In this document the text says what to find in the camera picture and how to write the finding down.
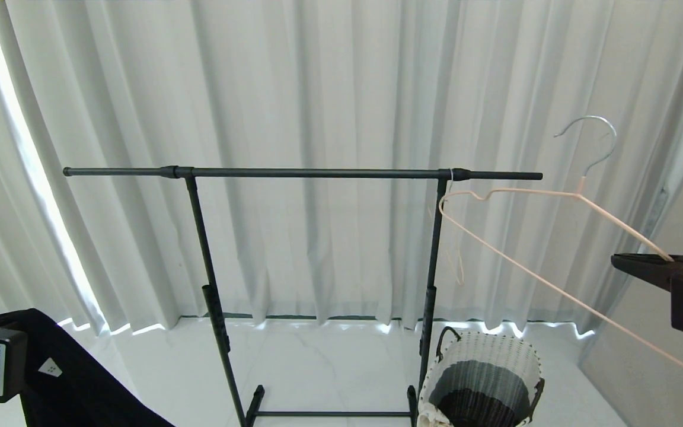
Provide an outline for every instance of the beige wall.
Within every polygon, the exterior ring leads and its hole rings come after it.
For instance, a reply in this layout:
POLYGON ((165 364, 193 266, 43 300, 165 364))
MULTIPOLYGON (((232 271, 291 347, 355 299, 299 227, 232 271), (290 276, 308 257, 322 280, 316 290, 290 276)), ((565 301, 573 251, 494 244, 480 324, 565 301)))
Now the beige wall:
MULTIPOLYGON (((683 254, 683 186, 656 243, 683 254)), ((683 361, 683 332, 671 328, 668 292, 634 279, 612 318, 683 361)), ((683 426, 683 369, 612 327, 598 335, 582 369, 624 421, 683 426)))

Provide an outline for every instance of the laundry basket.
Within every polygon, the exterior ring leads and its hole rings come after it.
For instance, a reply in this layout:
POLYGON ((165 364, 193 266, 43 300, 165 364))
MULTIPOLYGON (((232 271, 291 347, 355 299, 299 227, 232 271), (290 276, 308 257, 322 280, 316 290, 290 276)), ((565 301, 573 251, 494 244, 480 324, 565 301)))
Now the laundry basket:
POLYGON ((516 337, 445 327, 418 399, 418 427, 514 427, 531 422, 544 378, 537 352, 516 337), (447 332, 451 343, 442 341, 447 332))

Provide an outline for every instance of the clothes rack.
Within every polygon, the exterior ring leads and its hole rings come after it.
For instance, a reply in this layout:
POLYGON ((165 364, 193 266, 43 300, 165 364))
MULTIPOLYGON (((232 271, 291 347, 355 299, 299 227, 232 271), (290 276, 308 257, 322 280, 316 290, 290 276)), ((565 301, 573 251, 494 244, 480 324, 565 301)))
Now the clothes rack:
POLYGON ((524 172, 481 172, 465 170, 464 168, 439 168, 438 170, 325 170, 324 168, 197 168, 169 165, 160 168, 70 168, 62 171, 65 176, 159 176, 169 179, 184 179, 189 193, 194 221, 197 224, 202 257, 207 273, 207 284, 202 291, 207 305, 212 330, 220 352, 220 358, 228 381, 228 388, 233 399, 239 427, 253 427, 258 416, 291 416, 291 417, 406 417, 415 427, 417 420, 417 393, 414 386, 407 389, 408 410, 402 412, 391 411, 263 411, 260 403, 265 395, 265 387, 257 386, 252 401, 246 413, 241 404, 238 387, 234 378, 231 360, 228 352, 231 344, 225 328, 225 318, 220 303, 220 295, 216 283, 215 268, 212 266, 212 255, 209 251, 207 234, 202 216, 197 178, 325 178, 325 179, 436 179, 436 209, 431 235, 431 249, 429 255, 429 270, 426 281, 425 307, 423 307, 423 328, 421 330, 419 355, 420 377, 418 390, 423 386, 426 371, 429 367, 429 352, 431 332, 434 319, 434 304, 436 303, 436 259, 439 255, 439 236, 442 229, 442 214, 439 211, 439 201, 442 200, 448 181, 466 181, 467 179, 504 179, 504 180, 540 180, 542 173, 524 172))

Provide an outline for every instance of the white marble floor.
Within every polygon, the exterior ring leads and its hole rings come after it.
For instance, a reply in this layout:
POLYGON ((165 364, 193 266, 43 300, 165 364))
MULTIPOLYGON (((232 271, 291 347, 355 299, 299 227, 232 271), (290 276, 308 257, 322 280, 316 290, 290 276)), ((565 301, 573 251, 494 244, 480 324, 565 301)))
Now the white marble floor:
MULTIPOLYGON (((434 328, 434 344, 443 324, 434 328)), ((480 330, 479 324, 451 324, 480 330)), ((499 333, 513 333, 509 326, 499 333)), ((262 410, 406 411, 417 384, 420 330, 371 321, 229 320, 231 362, 244 407, 258 384, 262 410)), ((207 319, 182 319, 173 330, 92 337, 74 332, 113 375, 147 406, 178 426, 236 427, 220 357, 207 319)), ((623 421, 577 367, 571 325, 531 324, 524 339, 542 359, 547 386, 534 425, 618 427, 623 421)), ((24 425, 19 401, 0 405, 0 425, 24 425)), ((404 427, 407 419, 260 418, 256 427, 404 427)))

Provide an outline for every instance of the basket handle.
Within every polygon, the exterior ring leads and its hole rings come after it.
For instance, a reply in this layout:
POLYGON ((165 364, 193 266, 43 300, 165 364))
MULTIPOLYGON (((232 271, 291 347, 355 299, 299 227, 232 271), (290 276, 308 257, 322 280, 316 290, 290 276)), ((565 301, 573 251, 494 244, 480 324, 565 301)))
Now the basket handle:
POLYGON ((455 333, 455 337, 458 338, 458 341, 460 340, 460 333, 457 333, 452 327, 445 326, 444 329, 442 329, 442 333, 439 335, 439 343, 436 344, 436 357, 439 359, 439 362, 442 362, 442 359, 444 359, 444 354, 442 354, 442 340, 444 339, 444 333, 448 330, 455 333))
POLYGON ((537 403, 539 403, 540 397, 542 397, 542 391, 544 391, 544 378, 539 378, 539 382, 535 387, 537 393, 534 395, 534 400, 531 402, 531 407, 529 408, 529 422, 534 418, 534 410, 537 408, 537 403))

